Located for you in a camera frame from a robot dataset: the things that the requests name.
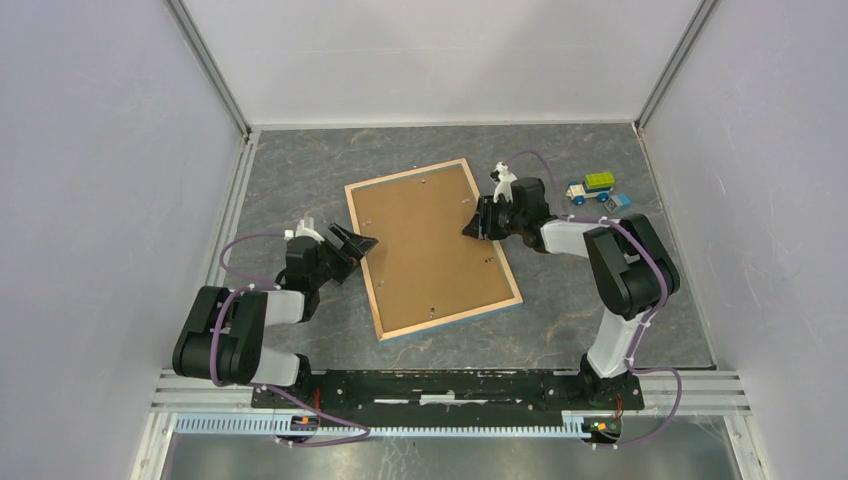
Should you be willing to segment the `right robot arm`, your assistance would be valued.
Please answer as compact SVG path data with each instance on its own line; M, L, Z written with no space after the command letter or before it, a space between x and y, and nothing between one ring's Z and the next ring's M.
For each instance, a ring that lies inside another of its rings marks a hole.
M596 339L578 378L585 398L624 395L645 330L679 288L679 273L649 219L634 214L580 221L554 216L543 181L493 172L495 191L477 201L463 235L479 240L519 236L545 254L588 259L604 305Z

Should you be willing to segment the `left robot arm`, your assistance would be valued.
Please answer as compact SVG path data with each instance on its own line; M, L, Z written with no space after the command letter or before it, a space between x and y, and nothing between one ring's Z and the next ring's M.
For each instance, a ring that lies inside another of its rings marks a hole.
M200 288L173 350L174 372L216 386L300 388L309 383L308 358L266 346L265 330L310 321L321 288L330 281L343 284L379 243L336 223L329 232L322 235L312 219L304 218L280 235L286 242L285 264L275 278L253 276L236 289Z

